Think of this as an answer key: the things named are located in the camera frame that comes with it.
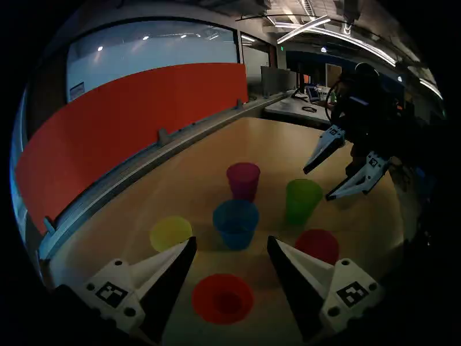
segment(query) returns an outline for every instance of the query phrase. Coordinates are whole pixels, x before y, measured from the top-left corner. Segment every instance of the table surface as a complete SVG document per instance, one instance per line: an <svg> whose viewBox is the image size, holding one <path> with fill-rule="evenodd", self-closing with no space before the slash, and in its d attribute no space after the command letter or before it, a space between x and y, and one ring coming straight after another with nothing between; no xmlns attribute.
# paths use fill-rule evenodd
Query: table surface
<svg viewBox="0 0 461 346"><path fill-rule="evenodd" d="M313 107L317 111L315 113L303 111L301 108L304 106ZM264 108L264 110L269 113L291 115L297 118L307 118L325 124L330 123L327 115L325 114L324 107L317 106L312 103L307 103L303 100L294 99L292 97L287 97L286 99L275 102Z"/></svg>
<svg viewBox="0 0 461 346"><path fill-rule="evenodd" d="M84 223L50 262L56 285L81 284L113 258L134 264L155 255L149 230L161 218L181 215L192 224L198 250L163 335L164 344L301 345L301 334L266 251L269 235L294 245L303 227L284 223L285 186L306 178L303 166L320 130L265 119L242 118L155 168ZM327 193L345 177L351 144L307 175ZM213 228L213 210L231 198L226 169L250 161L261 169L255 204L260 222L248 249L230 251ZM331 231L349 257L379 279L399 263L402 215L386 174L368 194L322 200L306 228ZM192 291L215 273L242 277L255 304L245 320L220 326L194 313Z"/></svg>

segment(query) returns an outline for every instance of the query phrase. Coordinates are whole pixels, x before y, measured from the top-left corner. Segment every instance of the computer monitor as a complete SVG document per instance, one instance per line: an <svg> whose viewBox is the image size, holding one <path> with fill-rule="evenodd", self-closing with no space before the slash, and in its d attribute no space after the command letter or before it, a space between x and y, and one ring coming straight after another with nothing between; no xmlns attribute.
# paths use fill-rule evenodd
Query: computer monitor
<svg viewBox="0 0 461 346"><path fill-rule="evenodd" d="M298 88L298 91L300 93L305 93L304 75L302 73L299 74L299 88Z"/></svg>
<svg viewBox="0 0 461 346"><path fill-rule="evenodd" d="M320 101L320 95L315 85L313 84L307 85L307 94L309 95L310 102Z"/></svg>

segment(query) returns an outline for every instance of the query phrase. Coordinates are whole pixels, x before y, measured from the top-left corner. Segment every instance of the plastic cup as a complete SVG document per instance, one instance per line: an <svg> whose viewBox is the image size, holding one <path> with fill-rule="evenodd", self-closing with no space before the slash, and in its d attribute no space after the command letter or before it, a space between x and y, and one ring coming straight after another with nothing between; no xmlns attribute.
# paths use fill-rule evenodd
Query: plastic cup
<svg viewBox="0 0 461 346"><path fill-rule="evenodd" d="M258 221L258 209L245 200L226 201L213 212L213 225L224 244L232 250L246 249L250 245Z"/></svg>
<svg viewBox="0 0 461 346"><path fill-rule="evenodd" d="M234 200L255 200L260 169L254 163L236 163L227 169L230 189Z"/></svg>
<svg viewBox="0 0 461 346"><path fill-rule="evenodd" d="M339 259L339 244L333 234L320 229L303 232L294 247L309 256L335 265Z"/></svg>
<svg viewBox="0 0 461 346"><path fill-rule="evenodd" d="M285 217L289 224L303 225L322 200L322 188L308 179L295 179L286 185Z"/></svg>
<svg viewBox="0 0 461 346"><path fill-rule="evenodd" d="M192 306L205 321L232 324L244 319L253 307L251 288L231 274L211 275L198 283L192 293Z"/></svg>
<svg viewBox="0 0 461 346"><path fill-rule="evenodd" d="M192 237L192 226L180 216L169 216L161 219L150 230L150 244L158 252L185 242Z"/></svg>

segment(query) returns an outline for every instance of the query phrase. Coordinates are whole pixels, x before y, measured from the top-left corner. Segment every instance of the green cup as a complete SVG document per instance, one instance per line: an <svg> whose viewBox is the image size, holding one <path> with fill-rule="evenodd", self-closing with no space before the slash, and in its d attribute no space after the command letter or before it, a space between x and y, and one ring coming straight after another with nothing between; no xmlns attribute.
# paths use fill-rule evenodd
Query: green cup
<svg viewBox="0 0 461 346"><path fill-rule="evenodd" d="M286 221L294 225L305 224L322 197L322 188L312 180L290 181L286 185Z"/></svg>

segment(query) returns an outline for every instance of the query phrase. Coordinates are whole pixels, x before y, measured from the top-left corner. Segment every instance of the red cup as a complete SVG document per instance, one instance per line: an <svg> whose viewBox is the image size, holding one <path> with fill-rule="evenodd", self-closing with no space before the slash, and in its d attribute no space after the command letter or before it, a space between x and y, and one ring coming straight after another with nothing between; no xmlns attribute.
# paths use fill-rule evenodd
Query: red cup
<svg viewBox="0 0 461 346"><path fill-rule="evenodd" d="M227 178L234 200L248 202L255 200L260 173L259 167L249 162L236 163L227 169Z"/></svg>
<svg viewBox="0 0 461 346"><path fill-rule="evenodd" d="M253 307L253 292L241 278L214 274L198 283L192 293L192 306L205 321L232 324L244 319Z"/></svg>
<svg viewBox="0 0 461 346"><path fill-rule="evenodd" d="M335 265L339 259L338 241L325 230L312 229L303 232L296 240L294 248L331 265Z"/></svg>

